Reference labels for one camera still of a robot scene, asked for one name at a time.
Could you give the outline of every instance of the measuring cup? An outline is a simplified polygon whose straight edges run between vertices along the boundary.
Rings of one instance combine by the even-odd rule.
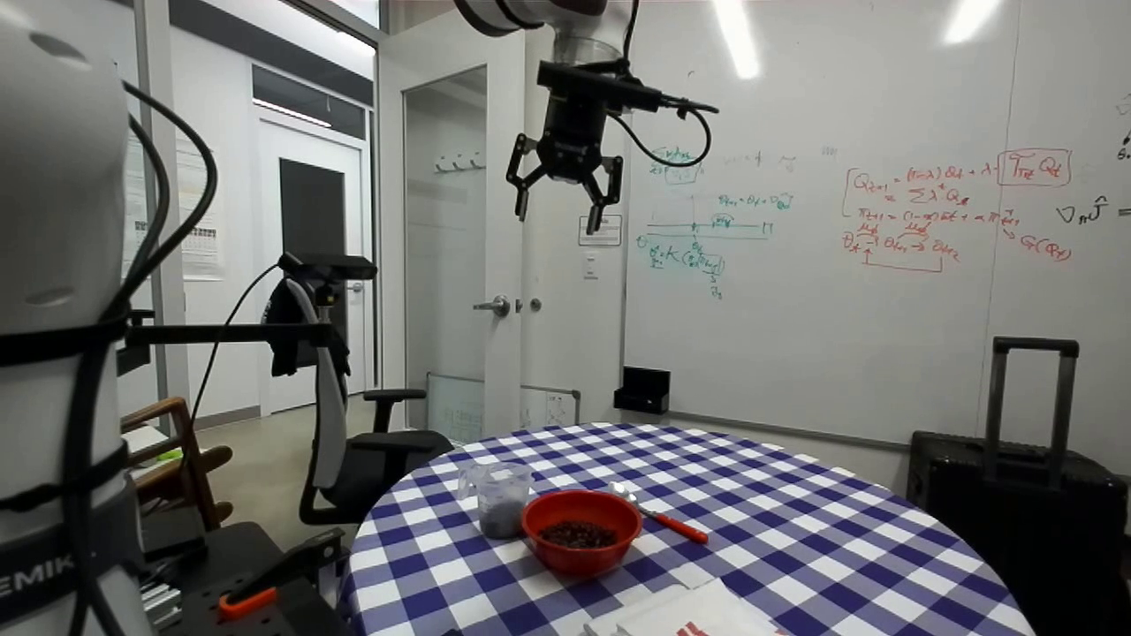
[[[523,533],[523,508],[534,473],[523,464],[476,464],[459,473],[458,497],[478,496],[480,532],[489,539]]]

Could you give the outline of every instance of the blue and white checkered tablecloth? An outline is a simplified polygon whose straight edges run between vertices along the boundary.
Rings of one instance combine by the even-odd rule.
[[[526,541],[484,539],[475,499],[456,500],[463,467],[497,461],[533,467],[538,493],[627,481],[710,542],[646,518],[622,567],[558,576]],[[353,550],[343,602],[357,634],[577,636],[650,592],[714,577],[795,636],[1031,634],[990,567],[904,499],[812,457],[699,430],[597,423],[465,446],[382,497]]]

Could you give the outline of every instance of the red bowl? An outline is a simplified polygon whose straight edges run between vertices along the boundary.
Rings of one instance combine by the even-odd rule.
[[[578,550],[550,543],[538,536],[561,522],[588,522],[613,531],[616,543],[607,548]],[[534,542],[534,556],[552,570],[573,576],[595,576],[616,567],[640,534],[644,521],[636,506],[596,490],[562,490],[543,495],[523,510],[523,530]]]

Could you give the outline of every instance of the wooden chair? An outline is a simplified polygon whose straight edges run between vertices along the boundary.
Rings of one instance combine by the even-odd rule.
[[[208,472],[231,461],[232,449],[218,446],[205,453],[200,452],[196,431],[192,430],[189,407],[182,397],[162,399],[122,418],[122,432],[137,430],[147,426],[146,422],[149,420],[162,415],[169,415],[173,421],[175,436],[131,453],[127,465],[131,469],[138,467],[143,462],[176,448],[181,449],[182,456],[137,479],[138,501],[141,505],[158,500],[184,501],[187,505],[196,506],[200,512],[205,531],[216,530],[221,522],[232,514],[232,505],[226,501],[216,504],[213,499],[211,488],[208,485]]]

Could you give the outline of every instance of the suitcase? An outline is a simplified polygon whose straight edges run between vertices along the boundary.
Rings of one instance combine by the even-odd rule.
[[[1001,442],[1013,349],[1060,353],[1048,448]],[[916,431],[907,499],[978,552],[1038,636],[1125,636],[1131,601],[1120,562],[1128,487],[1068,450],[1079,351],[1076,341],[994,337],[985,439]]]

